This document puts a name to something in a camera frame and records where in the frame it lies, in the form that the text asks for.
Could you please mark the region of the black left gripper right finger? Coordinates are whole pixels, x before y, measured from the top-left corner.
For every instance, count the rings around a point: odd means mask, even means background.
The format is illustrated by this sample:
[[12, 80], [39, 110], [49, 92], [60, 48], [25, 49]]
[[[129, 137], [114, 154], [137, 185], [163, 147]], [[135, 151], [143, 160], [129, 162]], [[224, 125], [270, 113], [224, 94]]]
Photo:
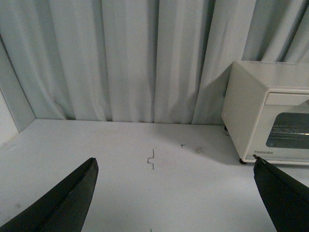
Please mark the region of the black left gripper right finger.
[[309, 188], [254, 155], [254, 180], [265, 208], [278, 232], [309, 230]]

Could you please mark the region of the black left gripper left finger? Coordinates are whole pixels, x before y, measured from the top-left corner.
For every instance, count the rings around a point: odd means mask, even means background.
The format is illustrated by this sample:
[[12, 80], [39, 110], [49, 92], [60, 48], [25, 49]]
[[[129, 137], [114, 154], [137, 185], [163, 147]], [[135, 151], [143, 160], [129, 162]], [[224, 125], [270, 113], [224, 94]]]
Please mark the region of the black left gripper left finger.
[[34, 204], [0, 227], [2, 232], [80, 232], [98, 177], [89, 158]]

